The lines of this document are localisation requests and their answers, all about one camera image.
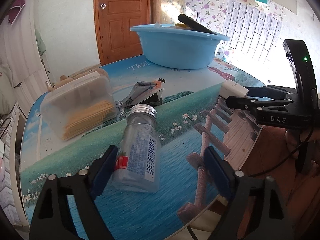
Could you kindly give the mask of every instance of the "bottle label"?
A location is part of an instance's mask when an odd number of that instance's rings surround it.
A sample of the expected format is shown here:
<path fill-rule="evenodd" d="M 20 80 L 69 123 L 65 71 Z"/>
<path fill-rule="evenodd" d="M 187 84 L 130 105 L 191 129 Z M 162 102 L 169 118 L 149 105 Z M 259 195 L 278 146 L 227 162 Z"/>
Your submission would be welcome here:
<path fill-rule="evenodd" d="M 129 156 L 120 149 L 115 170 L 127 169 L 155 182 L 156 139 L 148 133 L 137 131 L 135 141 L 127 149 Z"/>

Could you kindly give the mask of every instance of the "blue plastic basin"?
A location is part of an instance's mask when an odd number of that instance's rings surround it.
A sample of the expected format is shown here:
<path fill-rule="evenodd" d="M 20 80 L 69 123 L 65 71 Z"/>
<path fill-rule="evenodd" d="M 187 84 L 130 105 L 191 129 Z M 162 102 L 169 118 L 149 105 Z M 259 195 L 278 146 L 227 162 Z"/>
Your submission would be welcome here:
<path fill-rule="evenodd" d="M 161 24 L 163 27 L 173 24 Z M 170 68 L 198 69 L 208 66 L 215 56 L 220 41 L 230 38 L 217 33 L 158 28 L 154 24 L 130 28 L 137 32 L 143 54 L 151 62 Z"/>

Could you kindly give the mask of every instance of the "silver metal lid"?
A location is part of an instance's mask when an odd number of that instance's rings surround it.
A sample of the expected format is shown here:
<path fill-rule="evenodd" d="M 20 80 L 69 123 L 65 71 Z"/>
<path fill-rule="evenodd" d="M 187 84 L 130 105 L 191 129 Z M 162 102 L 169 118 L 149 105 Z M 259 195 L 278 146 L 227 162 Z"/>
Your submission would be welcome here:
<path fill-rule="evenodd" d="M 131 108 L 130 113 L 127 116 L 127 120 L 129 116 L 133 114 L 148 114 L 152 117 L 155 121 L 157 119 L 157 111 L 152 107 L 145 104 L 138 104 Z"/>

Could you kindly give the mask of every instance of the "door panel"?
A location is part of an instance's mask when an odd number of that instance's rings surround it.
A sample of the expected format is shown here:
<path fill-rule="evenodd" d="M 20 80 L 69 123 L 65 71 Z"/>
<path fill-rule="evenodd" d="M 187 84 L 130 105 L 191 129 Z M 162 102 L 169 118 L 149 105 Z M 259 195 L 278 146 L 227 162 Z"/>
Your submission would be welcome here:
<path fill-rule="evenodd" d="M 130 27 L 150 23 L 150 0 L 98 0 L 102 64 L 142 54 Z"/>

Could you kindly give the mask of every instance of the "yellow floral wallpaper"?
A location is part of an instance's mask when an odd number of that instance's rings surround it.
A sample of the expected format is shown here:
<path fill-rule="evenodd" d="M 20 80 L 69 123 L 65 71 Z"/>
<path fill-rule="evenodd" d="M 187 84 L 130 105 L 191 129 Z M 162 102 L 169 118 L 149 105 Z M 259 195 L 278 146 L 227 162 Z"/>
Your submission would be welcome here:
<path fill-rule="evenodd" d="M 185 0 L 161 0 L 161 23 L 178 23 L 178 15 L 185 13 Z"/>

